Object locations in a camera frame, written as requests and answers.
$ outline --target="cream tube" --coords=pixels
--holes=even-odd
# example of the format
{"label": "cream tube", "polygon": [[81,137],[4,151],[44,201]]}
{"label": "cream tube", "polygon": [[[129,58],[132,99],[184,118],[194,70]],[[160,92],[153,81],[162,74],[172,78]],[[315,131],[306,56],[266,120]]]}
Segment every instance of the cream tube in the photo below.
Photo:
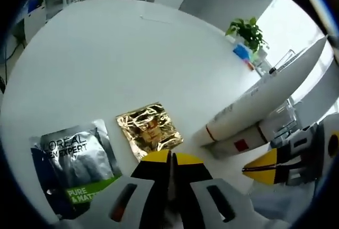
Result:
{"label": "cream tube", "polygon": [[194,134],[196,144],[201,146],[227,139],[265,118],[303,83],[322,54],[326,41],[327,37],[321,38],[288,67],[256,84],[215,115]]}
{"label": "cream tube", "polygon": [[209,150],[215,158],[224,158],[258,148],[276,138],[282,127],[296,123],[295,112],[286,102],[256,123],[235,135],[213,143]]}

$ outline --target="white round table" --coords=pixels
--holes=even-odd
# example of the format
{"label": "white round table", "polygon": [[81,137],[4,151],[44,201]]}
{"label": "white round table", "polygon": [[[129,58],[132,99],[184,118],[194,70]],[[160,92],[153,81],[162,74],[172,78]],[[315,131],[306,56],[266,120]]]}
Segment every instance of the white round table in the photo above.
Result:
{"label": "white round table", "polygon": [[11,73],[0,117],[5,155],[28,200],[54,223],[29,138],[104,119],[128,175],[137,161],[115,117],[160,102],[184,138],[174,151],[200,157],[212,176],[246,192],[252,181],[241,168],[264,150],[217,161],[191,136],[258,79],[222,31],[191,15],[133,0],[75,3],[33,37]]}

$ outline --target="gold foil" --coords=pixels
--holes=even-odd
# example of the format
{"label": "gold foil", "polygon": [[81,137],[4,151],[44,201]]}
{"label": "gold foil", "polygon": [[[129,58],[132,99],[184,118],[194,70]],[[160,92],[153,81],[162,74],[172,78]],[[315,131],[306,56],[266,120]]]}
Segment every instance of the gold foil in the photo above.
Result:
{"label": "gold foil", "polygon": [[117,122],[138,161],[150,152],[173,149],[183,142],[160,103],[119,115]]}

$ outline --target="yellow and black part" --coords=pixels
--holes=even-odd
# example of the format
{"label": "yellow and black part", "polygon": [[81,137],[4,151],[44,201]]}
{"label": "yellow and black part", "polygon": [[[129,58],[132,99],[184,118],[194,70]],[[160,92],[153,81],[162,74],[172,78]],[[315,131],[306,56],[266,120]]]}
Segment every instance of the yellow and black part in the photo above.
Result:
{"label": "yellow and black part", "polygon": [[[323,154],[321,147],[324,146],[316,145],[317,141],[318,139],[314,139],[310,148],[293,155],[291,155],[290,144],[274,148],[246,164],[243,174],[265,184],[289,184],[291,170],[300,169],[300,180],[305,183],[312,181],[321,174],[323,161],[320,154]],[[300,156],[299,162],[289,163],[297,156]]]}
{"label": "yellow and black part", "polygon": [[171,151],[151,152],[143,157],[132,177],[154,180],[142,212],[140,229],[162,228],[170,180]]}
{"label": "yellow and black part", "polygon": [[327,147],[328,155],[334,158],[339,152],[339,131],[334,132],[329,141]]}
{"label": "yellow and black part", "polygon": [[173,154],[177,207],[184,228],[205,228],[198,200],[190,183],[212,179],[203,162],[195,156]]}

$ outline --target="red label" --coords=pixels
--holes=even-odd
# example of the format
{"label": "red label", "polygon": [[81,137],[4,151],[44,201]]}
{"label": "red label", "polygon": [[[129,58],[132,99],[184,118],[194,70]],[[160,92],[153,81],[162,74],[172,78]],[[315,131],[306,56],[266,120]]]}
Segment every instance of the red label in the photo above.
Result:
{"label": "red label", "polygon": [[237,148],[237,150],[239,152],[242,152],[242,151],[249,149],[249,147],[248,147],[248,145],[247,145],[247,143],[244,139],[241,139],[241,140],[235,142],[234,146]]}

